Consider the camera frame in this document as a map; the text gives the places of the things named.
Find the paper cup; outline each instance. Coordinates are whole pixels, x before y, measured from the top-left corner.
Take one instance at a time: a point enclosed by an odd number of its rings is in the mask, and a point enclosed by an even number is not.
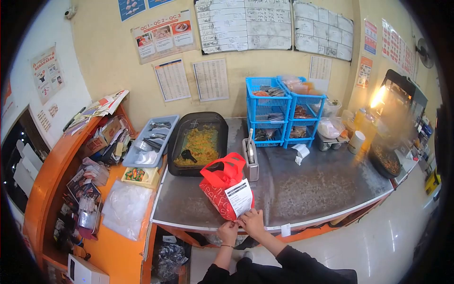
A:
[[[348,150],[353,154],[356,154],[361,149],[366,137],[361,131],[355,131],[353,137],[351,137],[350,143],[348,144]]]

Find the black tray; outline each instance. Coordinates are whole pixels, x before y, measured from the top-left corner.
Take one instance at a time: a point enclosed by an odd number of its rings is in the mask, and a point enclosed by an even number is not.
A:
[[[397,154],[392,151],[392,150],[388,150],[386,149],[384,146],[381,145],[381,147],[383,147],[383,149],[385,151],[388,151],[389,154],[393,157],[393,159],[395,159],[397,161],[397,163],[399,164],[399,172],[397,174],[393,174],[393,173],[390,173],[386,168],[385,166],[382,164],[382,162],[380,161],[380,159],[375,155],[375,146],[374,144],[372,143],[372,145],[370,146],[370,149],[369,149],[369,159],[370,159],[370,162],[372,163],[372,165],[374,166],[374,168],[377,170],[377,172],[384,176],[385,178],[387,179],[393,179],[393,178],[396,178],[400,175],[400,171],[401,171],[401,167],[402,165],[400,164],[399,162],[399,158],[397,157]]]
[[[212,111],[187,114],[175,126],[168,142],[168,170],[171,174],[176,176],[202,176],[200,170],[205,165],[178,166],[173,161],[181,154],[186,134],[194,128],[203,130],[204,125],[214,127],[217,130],[218,159],[227,155],[228,125],[223,117],[219,113]],[[209,169],[211,171],[223,170],[224,164],[217,163],[209,167]]]

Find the white device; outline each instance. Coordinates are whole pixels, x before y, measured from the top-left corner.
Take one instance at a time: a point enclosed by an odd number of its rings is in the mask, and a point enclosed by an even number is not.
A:
[[[64,16],[69,20],[77,13],[77,7],[71,6],[64,12]]]
[[[110,277],[79,256],[68,255],[68,277],[74,284],[109,284]]]

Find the frying pan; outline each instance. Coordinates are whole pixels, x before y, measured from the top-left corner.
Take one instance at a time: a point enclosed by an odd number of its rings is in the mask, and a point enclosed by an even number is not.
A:
[[[387,179],[393,179],[393,178],[396,178],[400,175],[400,170],[401,170],[401,165],[400,165],[400,162],[399,162],[399,158],[397,157],[397,154],[392,151],[392,150],[389,150],[387,149],[386,147],[380,145],[381,148],[383,149],[383,151],[386,151],[387,154],[390,156],[390,158],[394,161],[397,162],[397,164],[399,165],[399,171],[397,174],[394,174],[394,173],[391,173],[389,172],[383,162],[381,161],[381,159],[376,155],[376,148],[375,148],[375,145],[374,143],[372,143],[372,145],[370,146],[370,150],[369,150],[369,159],[370,159],[370,162],[372,163],[372,165],[374,166],[374,168],[377,170],[377,172],[384,176],[385,178]]]

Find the hand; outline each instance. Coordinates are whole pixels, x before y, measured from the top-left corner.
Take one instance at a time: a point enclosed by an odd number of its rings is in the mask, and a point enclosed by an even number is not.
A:
[[[263,210],[257,211],[255,208],[252,208],[234,222],[242,226],[254,239],[257,239],[257,237],[266,233],[265,227],[263,227]]]
[[[235,241],[237,240],[238,227],[239,225],[237,223],[227,221],[222,224],[219,229],[217,229],[216,234],[221,239],[223,244],[231,245],[232,247],[234,247]]]

